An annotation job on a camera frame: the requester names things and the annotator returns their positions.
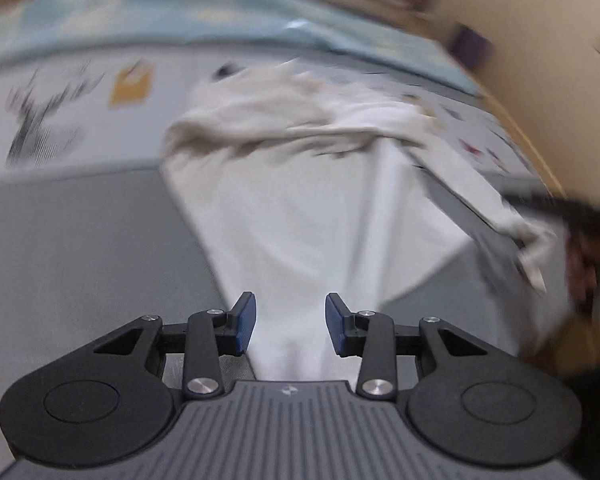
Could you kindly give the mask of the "white t-shirt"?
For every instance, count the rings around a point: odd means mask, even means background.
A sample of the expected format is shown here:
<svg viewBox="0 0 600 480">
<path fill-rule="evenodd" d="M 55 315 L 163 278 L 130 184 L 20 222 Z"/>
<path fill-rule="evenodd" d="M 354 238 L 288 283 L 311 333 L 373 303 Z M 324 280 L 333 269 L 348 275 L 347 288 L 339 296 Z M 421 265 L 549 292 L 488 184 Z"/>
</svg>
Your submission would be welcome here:
<svg viewBox="0 0 600 480">
<path fill-rule="evenodd" d="M 552 230 L 506 205 L 419 106 L 290 63 L 196 84 L 166 130 L 161 171 L 224 297 L 256 295 L 248 356 L 257 378 L 354 382 L 360 362 L 332 348 L 327 294 L 376 310 L 468 243 L 422 170 L 520 240 L 514 268 L 544 289 Z"/>
</svg>

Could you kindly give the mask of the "grey patterned bed sheet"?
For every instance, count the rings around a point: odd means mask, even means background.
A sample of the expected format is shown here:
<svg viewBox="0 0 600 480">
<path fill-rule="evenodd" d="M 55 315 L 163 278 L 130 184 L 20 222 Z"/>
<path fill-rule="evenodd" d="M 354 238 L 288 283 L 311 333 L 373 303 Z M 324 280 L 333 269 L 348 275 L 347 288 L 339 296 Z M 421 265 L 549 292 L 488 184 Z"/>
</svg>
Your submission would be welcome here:
<svg viewBox="0 0 600 480">
<path fill-rule="evenodd" d="M 114 70 L 146 58 L 155 63 L 157 79 L 146 104 L 105 110 Z M 176 206 L 158 169 L 161 135 L 185 106 L 190 88 L 212 78 L 221 65 L 261 66 L 296 62 L 333 82 L 362 82 L 370 88 L 435 93 L 466 119 L 468 140 L 487 140 L 486 147 L 511 162 L 511 174 L 492 162 L 483 177 L 500 191 L 543 192 L 540 178 L 506 148 L 507 134 L 486 118 L 477 98 L 425 78 L 396 72 L 350 56 L 284 48 L 212 46 L 209 49 L 114 49 L 58 54 L 32 63 L 0 67 L 0 146 L 16 130 L 15 112 L 5 110 L 9 90 L 36 74 L 34 98 L 57 94 L 78 77 L 104 80 L 86 98 L 63 105 L 44 126 L 76 125 L 83 139 L 59 162 L 38 168 L 3 167 L 0 148 L 0 399 L 21 376 L 110 332 L 141 314 L 182 322 L 192 313 L 228 306 L 215 271 L 197 234 Z M 564 317 L 568 308 L 558 290 L 562 262 L 556 248 L 543 273 L 547 295 L 526 284 L 516 263 L 516 244 L 489 228 L 468 206 L 424 168 L 417 168 L 435 203 L 460 231 L 453 258 L 422 283 L 399 285 L 382 300 L 398 322 L 415 322 L 441 314 L 463 330 L 509 353 L 533 349 Z M 239 373 L 265 380 L 343 378 L 354 369 L 332 353 L 324 322 L 324 297 L 340 292 L 349 307 L 370 304 L 347 292 L 340 278 L 321 285 L 311 300 L 310 342 L 300 342 L 287 322 L 306 316 L 291 299 L 290 285 L 266 274 L 261 290 L 251 278 L 242 289 L 256 293 L 258 320 L 246 358 L 227 358 Z M 0 430 L 0 472 L 12 454 Z"/>
</svg>

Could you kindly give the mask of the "purple box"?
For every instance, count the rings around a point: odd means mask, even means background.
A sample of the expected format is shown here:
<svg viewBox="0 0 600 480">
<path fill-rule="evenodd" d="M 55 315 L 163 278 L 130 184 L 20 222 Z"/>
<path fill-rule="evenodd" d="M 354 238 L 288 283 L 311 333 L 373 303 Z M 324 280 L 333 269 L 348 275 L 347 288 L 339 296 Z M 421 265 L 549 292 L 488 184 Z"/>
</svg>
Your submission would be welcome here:
<svg viewBox="0 0 600 480">
<path fill-rule="evenodd" d="M 472 72 L 480 70 L 492 49 L 490 39 L 462 23 L 456 25 L 448 43 L 448 52 L 452 58 Z"/>
</svg>

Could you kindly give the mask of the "light blue patterned quilt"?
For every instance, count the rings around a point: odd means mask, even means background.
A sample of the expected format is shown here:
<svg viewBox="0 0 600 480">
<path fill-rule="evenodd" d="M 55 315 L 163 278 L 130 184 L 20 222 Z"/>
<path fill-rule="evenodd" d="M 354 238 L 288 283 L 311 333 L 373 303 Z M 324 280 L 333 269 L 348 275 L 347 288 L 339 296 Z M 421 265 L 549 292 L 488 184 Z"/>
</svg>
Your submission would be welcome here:
<svg viewBox="0 0 600 480">
<path fill-rule="evenodd" d="M 26 0 L 0 13 L 0 64 L 69 49 L 204 42 L 349 55 L 480 92 L 434 41 L 315 0 Z"/>
</svg>

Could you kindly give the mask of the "wooden bed frame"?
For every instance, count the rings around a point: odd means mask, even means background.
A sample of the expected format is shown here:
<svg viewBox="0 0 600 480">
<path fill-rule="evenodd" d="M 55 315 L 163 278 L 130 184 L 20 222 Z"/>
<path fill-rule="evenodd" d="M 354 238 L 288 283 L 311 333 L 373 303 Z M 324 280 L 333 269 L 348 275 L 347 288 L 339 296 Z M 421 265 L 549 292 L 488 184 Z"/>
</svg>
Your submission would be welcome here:
<svg viewBox="0 0 600 480">
<path fill-rule="evenodd" d="M 507 133 L 512 137 L 518 148 L 526 155 L 534 170 L 538 173 L 550 194 L 558 197 L 566 197 L 564 187 L 554 175 L 550 165 L 534 146 L 528 134 L 524 132 L 516 122 L 515 118 L 506 110 L 505 106 L 478 80 L 476 86 L 481 92 L 481 101 L 484 107 L 492 113 L 502 124 Z"/>
</svg>

